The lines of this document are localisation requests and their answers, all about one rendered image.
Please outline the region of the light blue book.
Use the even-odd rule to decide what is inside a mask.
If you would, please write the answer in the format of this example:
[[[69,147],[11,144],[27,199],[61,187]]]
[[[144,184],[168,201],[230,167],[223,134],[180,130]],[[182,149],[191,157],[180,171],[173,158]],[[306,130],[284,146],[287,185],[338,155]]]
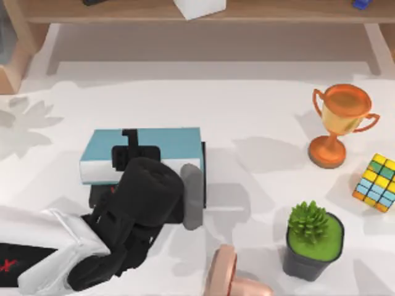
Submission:
[[[200,129],[138,128],[139,146],[157,146],[162,163],[179,173],[191,163],[204,171],[204,151]],[[80,179],[83,184],[115,184],[122,172],[112,166],[112,148],[126,146],[128,139],[121,129],[96,129],[80,159]]]

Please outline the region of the dark book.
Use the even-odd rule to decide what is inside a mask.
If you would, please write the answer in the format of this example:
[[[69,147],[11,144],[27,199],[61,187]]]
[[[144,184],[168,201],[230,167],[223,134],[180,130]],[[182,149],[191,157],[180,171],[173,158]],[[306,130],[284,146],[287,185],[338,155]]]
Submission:
[[[203,182],[204,182],[204,189],[203,189],[203,194],[204,194],[204,199],[203,199],[203,206],[206,208],[207,206],[207,178],[206,178],[206,142],[202,141],[201,142],[202,146],[202,153],[203,153]],[[90,192],[89,192],[89,200],[88,200],[88,205],[89,208],[94,208],[99,201],[100,197],[103,194],[111,192],[115,188],[114,185],[110,184],[105,184],[105,185],[91,185],[90,186]]]

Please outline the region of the wooden shelf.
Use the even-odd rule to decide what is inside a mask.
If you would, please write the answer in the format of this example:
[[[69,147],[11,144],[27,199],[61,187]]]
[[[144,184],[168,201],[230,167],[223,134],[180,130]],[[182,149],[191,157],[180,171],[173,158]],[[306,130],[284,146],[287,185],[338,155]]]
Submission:
[[[227,0],[224,11],[186,21],[173,0],[0,0],[19,42],[0,67],[0,94],[16,94],[49,27],[80,29],[64,44],[77,62],[124,67],[86,77],[163,79],[264,79],[291,76],[289,64],[362,60],[356,39],[376,24],[395,77],[395,0],[373,0],[366,10],[352,0]]]

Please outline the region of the white box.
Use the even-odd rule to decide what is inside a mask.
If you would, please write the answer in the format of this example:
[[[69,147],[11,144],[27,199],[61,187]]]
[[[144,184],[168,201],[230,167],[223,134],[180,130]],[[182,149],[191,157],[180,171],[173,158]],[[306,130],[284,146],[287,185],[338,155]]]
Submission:
[[[227,7],[227,0],[173,0],[173,3],[186,20],[221,12]]]

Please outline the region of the pink rounded object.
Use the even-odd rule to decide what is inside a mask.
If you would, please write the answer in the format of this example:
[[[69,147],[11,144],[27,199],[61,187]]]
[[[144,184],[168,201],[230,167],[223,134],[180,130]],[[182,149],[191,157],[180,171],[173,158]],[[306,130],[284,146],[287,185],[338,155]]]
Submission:
[[[215,251],[202,296],[273,296],[268,285],[237,277],[237,258],[232,245],[222,244]]]

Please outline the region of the green plant in dark pot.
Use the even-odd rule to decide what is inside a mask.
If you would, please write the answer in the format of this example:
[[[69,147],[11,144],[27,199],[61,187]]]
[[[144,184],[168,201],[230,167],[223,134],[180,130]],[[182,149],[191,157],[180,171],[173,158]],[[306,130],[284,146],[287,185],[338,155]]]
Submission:
[[[314,282],[343,252],[342,221],[316,201],[295,205],[288,218],[283,271]]]

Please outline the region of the orange and gold trophy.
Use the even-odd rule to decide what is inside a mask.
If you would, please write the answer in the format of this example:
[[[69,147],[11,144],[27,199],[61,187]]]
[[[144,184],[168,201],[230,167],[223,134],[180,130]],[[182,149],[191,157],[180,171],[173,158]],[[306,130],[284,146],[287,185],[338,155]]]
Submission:
[[[353,84],[335,84],[324,92],[314,89],[312,103],[328,131],[308,147],[309,158],[320,168],[337,168],[345,161],[346,146],[339,137],[367,131],[380,119],[379,114],[371,113],[370,96]]]

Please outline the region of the coloured puzzle cube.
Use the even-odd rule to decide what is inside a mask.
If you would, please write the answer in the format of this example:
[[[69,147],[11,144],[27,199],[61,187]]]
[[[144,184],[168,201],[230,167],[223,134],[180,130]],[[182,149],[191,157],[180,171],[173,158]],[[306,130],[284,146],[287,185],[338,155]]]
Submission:
[[[395,204],[395,161],[375,154],[355,186],[352,196],[386,213]]]

